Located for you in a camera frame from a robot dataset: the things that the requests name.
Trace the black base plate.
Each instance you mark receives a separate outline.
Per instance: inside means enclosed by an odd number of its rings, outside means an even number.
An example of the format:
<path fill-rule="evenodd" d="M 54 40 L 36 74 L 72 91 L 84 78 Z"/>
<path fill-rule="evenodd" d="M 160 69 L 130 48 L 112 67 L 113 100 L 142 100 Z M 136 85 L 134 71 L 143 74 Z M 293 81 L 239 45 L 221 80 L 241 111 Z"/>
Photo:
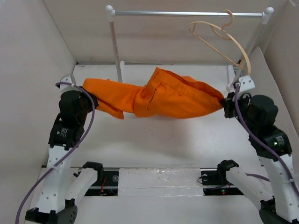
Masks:
<path fill-rule="evenodd" d="M 107 169 L 101 181 L 96 181 L 85 196 L 118 196 L 119 170 Z"/>
<path fill-rule="evenodd" d="M 197 179 L 202 185 L 204 196 L 242 196 L 243 193 L 233 184 L 223 180 L 216 168 L 201 168 Z"/>

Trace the white clothes rack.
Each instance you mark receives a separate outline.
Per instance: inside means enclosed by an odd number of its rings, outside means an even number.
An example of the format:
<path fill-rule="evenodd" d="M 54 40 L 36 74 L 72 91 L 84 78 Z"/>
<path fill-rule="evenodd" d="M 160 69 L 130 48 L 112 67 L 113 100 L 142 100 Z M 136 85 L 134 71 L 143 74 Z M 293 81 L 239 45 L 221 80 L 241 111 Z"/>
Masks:
<path fill-rule="evenodd" d="M 274 8 L 267 7 L 263 12 L 261 13 L 232 13 L 229 10 L 225 10 L 224 12 L 172 12 L 172 11 L 116 11 L 111 5 L 107 5 L 105 7 L 105 11 L 107 14 L 107 19 L 110 27 L 111 37 L 112 37 L 112 44 L 113 44 L 113 51 L 114 51 L 114 59 L 115 59 L 115 66 L 116 66 L 116 72 L 117 72 L 117 78 L 118 82 L 123 82 L 122 79 L 122 71 L 124 68 L 124 62 L 119 59 L 119 52 L 118 52 L 118 46 L 117 46 L 117 40 L 116 40 L 116 34 L 115 34 L 115 27 L 114 27 L 114 18 L 116 16 L 168 16 L 168 17 L 203 17 L 203 16 L 213 16 L 213 17 L 230 17 L 229 23 L 223 24 L 221 27 L 218 27 L 214 24 L 206 22 L 207 25 L 211 27 L 213 32 L 219 36 L 222 39 L 233 41 L 239 50 L 242 53 L 242 60 L 240 63 L 233 62 L 230 58 L 225 56 L 223 53 L 221 53 L 219 50 L 214 48 L 212 45 L 210 45 L 208 42 L 206 42 L 204 39 L 202 39 L 197 33 L 195 33 L 196 25 L 198 23 L 204 24 L 203 21 L 197 21 L 192 23 L 192 28 L 188 28 L 191 34 L 195 35 L 199 40 L 203 41 L 204 44 L 209 46 L 211 49 L 213 49 L 215 52 L 220 54 L 222 57 L 227 59 L 231 64 L 233 64 L 235 67 L 238 67 L 238 73 L 235 74 L 235 77 L 233 80 L 229 80 L 227 85 L 227 91 L 232 92 L 233 91 L 233 83 L 237 81 L 241 77 L 241 73 L 243 70 L 246 70 L 248 74 L 251 73 L 251 64 L 249 62 L 249 54 L 251 54 L 254 44 L 256 43 L 258 39 L 258 35 L 261 34 L 262 29 L 264 26 L 268 23 L 270 20 L 272 14 L 274 13 Z M 227 31 L 225 30 L 225 27 L 231 26 L 231 24 L 234 21 L 235 17 L 256 17 L 260 18 L 260 24 L 257 27 L 256 33 L 254 34 L 252 40 L 249 42 L 249 46 L 247 50 L 244 50 L 242 46 L 237 42 L 235 38 L 232 37 Z"/>

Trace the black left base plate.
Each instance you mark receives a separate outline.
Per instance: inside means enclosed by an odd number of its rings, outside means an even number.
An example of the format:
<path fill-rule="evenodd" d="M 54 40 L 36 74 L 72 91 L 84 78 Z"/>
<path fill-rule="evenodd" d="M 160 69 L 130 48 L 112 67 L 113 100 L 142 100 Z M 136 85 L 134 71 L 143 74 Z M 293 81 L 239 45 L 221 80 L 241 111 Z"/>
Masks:
<path fill-rule="evenodd" d="M 118 196 L 119 170 L 107 169 L 101 181 L 96 181 L 85 196 Z"/>

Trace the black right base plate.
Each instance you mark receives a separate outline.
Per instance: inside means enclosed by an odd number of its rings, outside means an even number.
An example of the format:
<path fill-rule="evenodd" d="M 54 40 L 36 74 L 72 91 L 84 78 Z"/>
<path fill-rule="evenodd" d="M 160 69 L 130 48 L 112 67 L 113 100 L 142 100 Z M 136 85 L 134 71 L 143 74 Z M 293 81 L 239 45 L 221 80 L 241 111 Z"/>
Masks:
<path fill-rule="evenodd" d="M 202 185 L 204 196 L 242 196 L 243 193 L 233 184 L 223 180 L 216 168 L 201 168 L 197 179 Z"/>

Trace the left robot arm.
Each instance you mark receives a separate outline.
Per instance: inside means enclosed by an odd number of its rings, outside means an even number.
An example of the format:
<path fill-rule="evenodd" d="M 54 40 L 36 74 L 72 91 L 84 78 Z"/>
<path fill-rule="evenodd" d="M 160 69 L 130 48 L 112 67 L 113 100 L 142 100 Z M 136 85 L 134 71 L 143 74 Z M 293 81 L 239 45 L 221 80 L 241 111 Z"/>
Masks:
<path fill-rule="evenodd" d="M 78 205 L 88 189 L 104 181 L 103 165 L 86 162 L 79 174 L 73 175 L 71 163 L 75 150 L 89 133 L 93 122 L 85 129 L 88 113 L 95 116 L 96 98 L 81 86 L 60 82 L 62 91 L 57 115 L 49 137 L 47 171 L 28 192 L 43 183 L 35 206 L 26 211 L 25 220 L 36 224 L 72 224 Z"/>

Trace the beige plastic hanger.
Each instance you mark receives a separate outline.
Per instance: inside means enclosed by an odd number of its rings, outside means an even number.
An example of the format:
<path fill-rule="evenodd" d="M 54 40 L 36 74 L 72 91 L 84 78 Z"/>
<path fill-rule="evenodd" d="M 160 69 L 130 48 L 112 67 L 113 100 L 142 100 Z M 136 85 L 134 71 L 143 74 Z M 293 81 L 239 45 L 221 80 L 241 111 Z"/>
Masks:
<path fill-rule="evenodd" d="M 210 22 L 206 22 L 206 21 L 194 21 L 189 23 L 186 27 L 188 29 L 188 31 L 194 35 L 195 37 L 197 37 L 199 40 L 201 40 L 205 45 L 207 45 L 208 47 L 210 47 L 212 50 L 214 50 L 216 53 L 218 53 L 219 55 L 221 55 L 223 58 L 225 58 L 226 60 L 228 60 L 232 65 L 235 65 L 237 68 L 239 68 L 241 71 L 246 71 L 248 75 L 250 75 L 252 73 L 252 67 L 251 67 L 251 63 L 249 60 L 249 56 L 246 53 L 246 51 L 244 50 L 244 48 L 242 47 L 242 45 L 230 34 L 228 33 L 225 28 L 229 27 L 232 25 L 232 23 L 234 22 L 234 16 L 233 13 L 226 9 L 224 10 L 225 13 L 227 13 L 230 17 L 230 21 L 228 23 L 224 23 L 221 27 L 210 23 Z M 217 48 L 215 48 L 214 46 L 212 46 L 211 44 L 209 44 L 206 40 L 204 40 L 199 33 L 196 33 L 196 28 L 197 25 L 201 25 L 201 24 L 205 24 L 208 25 L 211 30 L 221 39 L 225 40 L 225 41 L 229 41 L 229 42 L 233 42 L 234 45 L 240 50 L 241 54 L 242 54 L 242 59 L 241 62 L 239 64 L 237 64 L 236 60 L 229 58 L 227 55 L 223 54 L 221 51 L 219 51 Z"/>

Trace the orange trousers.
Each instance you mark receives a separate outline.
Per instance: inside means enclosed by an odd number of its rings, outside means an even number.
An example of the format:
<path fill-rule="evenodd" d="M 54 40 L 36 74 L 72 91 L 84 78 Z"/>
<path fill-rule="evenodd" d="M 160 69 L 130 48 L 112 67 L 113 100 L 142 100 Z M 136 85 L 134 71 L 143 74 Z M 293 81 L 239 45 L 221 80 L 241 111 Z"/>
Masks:
<path fill-rule="evenodd" d="M 83 88 L 97 99 L 97 110 L 117 119 L 124 113 L 145 118 L 155 115 L 189 119 L 222 109 L 223 94 L 212 86 L 156 68 L 145 86 L 88 78 Z"/>

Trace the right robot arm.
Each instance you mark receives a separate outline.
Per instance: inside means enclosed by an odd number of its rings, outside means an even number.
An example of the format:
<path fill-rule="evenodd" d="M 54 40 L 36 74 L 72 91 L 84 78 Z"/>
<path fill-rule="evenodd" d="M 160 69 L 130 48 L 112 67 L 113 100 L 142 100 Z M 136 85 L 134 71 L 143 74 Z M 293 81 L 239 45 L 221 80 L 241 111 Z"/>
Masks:
<path fill-rule="evenodd" d="M 217 181 L 236 186 L 257 208 L 264 224 L 299 222 L 299 184 L 292 167 L 292 147 L 285 132 L 274 123 L 278 107 L 265 95 L 229 93 L 221 100 L 225 117 L 235 117 L 249 134 L 261 165 L 267 172 L 272 193 L 264 190 L 234 160 L 217 166 Z"/>

